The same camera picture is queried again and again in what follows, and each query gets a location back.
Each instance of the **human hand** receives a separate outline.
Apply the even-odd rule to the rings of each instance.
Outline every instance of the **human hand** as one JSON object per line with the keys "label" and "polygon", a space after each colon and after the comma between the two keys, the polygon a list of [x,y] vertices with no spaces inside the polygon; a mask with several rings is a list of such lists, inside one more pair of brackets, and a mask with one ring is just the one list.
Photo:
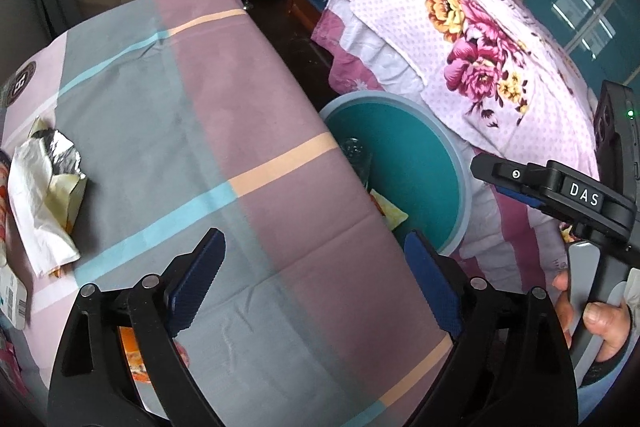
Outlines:
{"label": "human hand", "polygon": [[[569,302],[569,272],[560,272],[554,279],[553,285],[560,290],[558,301],[556,302],[556,313],[560,319],[560,326],[564,332],[566,345],[571,347],[571,334],[569,326],[574,319],[574,308]],[[602,347],[596,357],[596,362],[605,362],[611,359],[625,345],[626,338],[631,330],[631,317],[629,308],[623,301],[619,307],[592,302],[587,304],[582,314],[584,325],[590,333],[599,335],[604,339]]]}

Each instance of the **sofa leg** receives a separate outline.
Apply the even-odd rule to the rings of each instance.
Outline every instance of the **sofa leg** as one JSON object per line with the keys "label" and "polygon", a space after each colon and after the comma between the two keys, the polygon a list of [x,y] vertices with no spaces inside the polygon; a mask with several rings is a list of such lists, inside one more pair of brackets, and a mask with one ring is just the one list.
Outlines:
{"label": "sofa leg", "polygon": [[242,8],[244,8],[245,11],[249,11],[253,7],[254,5],[250,0],[242,0]]}

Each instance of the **blue stripe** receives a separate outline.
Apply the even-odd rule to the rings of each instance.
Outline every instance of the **blue stripe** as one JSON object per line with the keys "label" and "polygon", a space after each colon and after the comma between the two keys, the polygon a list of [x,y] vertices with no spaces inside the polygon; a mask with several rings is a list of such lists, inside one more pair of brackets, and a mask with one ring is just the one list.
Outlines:
{"label": "blue stripe", "polygon": [[138,233],[123,239],[94,258],[74,269],[78,287],[94,282],[102,275],[130,261],[134,257],[157,247],[196,221],[236,201],[233,188],[228,182],[204,192],[193,200],[179,206],[166,216]]}
{"label": "blue stripe", "polygon": [[362,411],[359,415],[354,416],[348,422],[343,423],[342,427],[364,427],[365,425],[369,425],[373,420],[375,420],[378,416],[380,416],[383,412],[385,412],[386,406],[378,400],[373,403],[373,405],[369,405],[364,411]]}
{"label": "blue stripe", "polygon": [[76,76],[75,78],[70,80],[67,84],[65,84],[64,87],[62,87],[60,89],[59,96],[65,94],[70,89],[72,89],[73,87],[76,87],[77,85],[79,85],[82,82],[84,82],[85,80],[91,78],[95,74],[98,74],[101,71],[105,70],[106,68],[108,68],[111,64],[113,64],[116,60],[118,60],[123,55],[126,55],[127,53],[130,53],[130,52],[134,52],[136,50],[141,50],[143,48],[149,47],[150,45],[155,44],[156,42],[161,41],[162,39],[165,39],[168,36],[169,36],[169,32],[168,31],[154,33],[148,39],[145,39],[145,40],[140,41],[140,42],[136,42],[135,44],[132,44],[127,48],[124,48],[117,55],[114,55],[111,58],[107,58],[106,60],[103,60],[102,62],[100,62],[100,64],[97,64],[94,67],[89,68],[88,70],[83,71],[82,73],[78,74],[78,76]]}

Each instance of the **tissue paper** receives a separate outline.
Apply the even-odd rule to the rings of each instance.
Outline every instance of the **tissue paper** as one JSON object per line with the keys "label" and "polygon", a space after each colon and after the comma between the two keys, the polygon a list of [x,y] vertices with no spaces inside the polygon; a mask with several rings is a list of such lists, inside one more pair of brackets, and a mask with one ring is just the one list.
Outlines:
{"label": "tissue paper", "polygon": [[46,205],[53,174],[54,166],[43,137],[29,138],[16,148],[9,172],[9,201],[37,277],[80,258],[65,227]]}

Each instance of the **sleeve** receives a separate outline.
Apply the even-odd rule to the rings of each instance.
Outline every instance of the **sleeve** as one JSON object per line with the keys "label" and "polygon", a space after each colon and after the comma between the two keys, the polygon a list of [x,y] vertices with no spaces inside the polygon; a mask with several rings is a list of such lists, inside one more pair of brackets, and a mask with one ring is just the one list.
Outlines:
{"label": "sleeve", "polygon": [[631,352],[636,346],[636,342],[638,341],[638,330],[636,328],[632,329],[629,337],[629,341],[626,344],[625,354],[618,362],[618,365],[616,365],[609,374],[600,378],[598,381],[578,388],[578,423],[583,422],[583,420],[590,415],[591,411],[595,409],[616,381],[616,378],[620,374],[620,371],[622,371],[622,368],[625,366],[626,361],[629,359]]}

